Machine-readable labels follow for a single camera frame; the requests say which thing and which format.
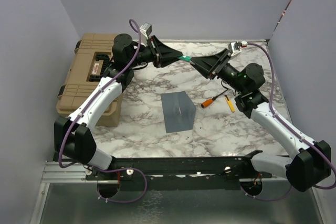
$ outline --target white wall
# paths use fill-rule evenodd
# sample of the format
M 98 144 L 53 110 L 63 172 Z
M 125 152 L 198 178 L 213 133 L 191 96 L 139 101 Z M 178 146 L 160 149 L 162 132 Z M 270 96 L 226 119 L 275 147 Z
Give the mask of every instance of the white wall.
M 268 39 L 289 0 L 61 0 L 79 35 L 149 22 L 161 39 Z
M 293 0 L 269 50 L 296 127 L 326 140 L 336 165 L 336 0 Z M 331 185 L 332 175 L 323 184 Z M 336 189 L 324 192 L 336 223 Z
M 0 222 L 29 223 L 53 154 L 57 93 L 78 35 L 60 0 L 0 0 Z

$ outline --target tan plastic case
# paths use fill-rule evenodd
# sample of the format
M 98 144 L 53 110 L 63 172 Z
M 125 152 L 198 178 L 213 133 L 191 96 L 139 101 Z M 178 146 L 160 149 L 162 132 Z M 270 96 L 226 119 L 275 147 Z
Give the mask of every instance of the tan plastic case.
M 116 35 L 88 33 L 77 42 L 67 79 L 58 94 L 56 109 L 61 116 L 67 117 L 78 109 L 96 88 L 99 83 L 97 80 L 112 57 L 113 40 Z M 122 94 L 108 106 L 98 120 L 98 126 L 118 126 L 121 101 Z

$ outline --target white marble surface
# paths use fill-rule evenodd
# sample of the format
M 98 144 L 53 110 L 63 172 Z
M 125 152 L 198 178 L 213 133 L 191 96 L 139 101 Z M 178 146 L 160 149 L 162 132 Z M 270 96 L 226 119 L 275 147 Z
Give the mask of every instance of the white marble surface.
M 226 43 L 167 43 L 188 56 L 205 56 L 219 52 Z M 238 70 L 251 62 L 262 65 L 266 83 L 261 91 L 270 92 L 270 68 L 260 49 L 249 46 L 230 63 Z M 185 91 L 196 105 L 193 130 L 165 132 L 161 105 L 162 93 Z M 253 120 L 238 111 L 231 113 L 224 97 L 209 107 L 200 104 L 223 91 L 219 80 L 203 78 L 187 62 L 179 61 L 162 69 L 150 64 L 135 72 L 124 92 L 120 124 L 116 128 L 96 127 L 94 138 L 98 148 L 115 157 L 197 157 L 244 155 L 255 149 L 280 155 L 285 150 Z M 233 96 L 229 96 L 235 106 Z M 287 111 L 279 88 L 275 108 L 285 117 Z

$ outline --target orange screwdriver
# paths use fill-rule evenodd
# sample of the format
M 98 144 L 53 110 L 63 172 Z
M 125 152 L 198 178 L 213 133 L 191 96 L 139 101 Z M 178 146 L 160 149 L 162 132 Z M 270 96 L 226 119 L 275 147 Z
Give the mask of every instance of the orange screwdriver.
M 206 107 L 208 107 L 211 103 L 213 103 L 213 102 L 214 102 L 220 95 L 224 94 L 226 91 L 228 91 L 228 89 L 227 89 L 227 90 L 224 90 L 222 93 L 216 95 L 215 97 L 212 97 L 211 99 L 206 100 L 205 102 L 203 102 L 203 103 L 201 104 L 201 107 L 202 107 L 202 108 L 206 108 Z

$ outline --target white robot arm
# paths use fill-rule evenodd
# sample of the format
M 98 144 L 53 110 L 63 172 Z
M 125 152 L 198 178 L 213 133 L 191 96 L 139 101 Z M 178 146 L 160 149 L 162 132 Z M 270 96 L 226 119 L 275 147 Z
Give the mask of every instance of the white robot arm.
M 121 78 L 111 82 L 118 71 L 126 65 L 126 60 L 129 60 L 130 55 L 134 53 L 130 36 L 123 34 L 123 36 L 116 36 L 115 40 L 119 43 L 115 43 L 114 45 L 118 46 L 112 48 L 114 62 L 107 68 L 96 90 L 67 119 L 59 118 L 55 122 L 55 150 L 60 152 L 60 146 L 65 139 L 67 142 L 64 148 L 65 155 L 80 163 L 103 170 L 111 168 L 113 157 L 96 147 L 90 130 L 94 128 L 108 105 L 123 92 L 134 76 L 130 68 Z M 142 48 L 133 66 L 142 62 L 153 62 L 156 67 L 165 67 L 182 56 L 181 52 L 165 46 L 155 36 L 147 40 L 147 45 Z M 237 90 L 239 96 L 235 98 L 235 101 L 238 109 L 265 128 L 289 154 L 289 157 L 281 157 L 258 153 L 250 160 L 254 170 L 287 178 L 297 190 L 305 191 L 331 174 L 329 165 L 307 142 L 318 148 L 329 160 L 330 146 L 325 141 L 317 143 L 300 132 L 283 116 L 277 114 L 275 109 L 273 110 L 277 115 L 274 115 L 267 98 L 259 91 L 261 85 L 265 83 L 264 72 L 260 65 L 251 63 L 244 70 L 238 71 L 228 63 L 229 60 L 237 57 L 241 52 L 241 47 L 245 46 L 247 43 L 244 41 L 233 42 L 229 44 L 229 49 L 224 49 L 215 55 L 191 58 L 190 64 L 204 77 L 221 78 Z M 100 94 L 92 102 L 92 97 L 98 91 Z M 81 113 L 84 107 L 86 108 L 85 113 Z M 279 119 L 289 125 L 292 132 Z M 76 126 L 71 128 L 73 133 L 69 134 L 66 139 L 66 132 L 71 125 Z

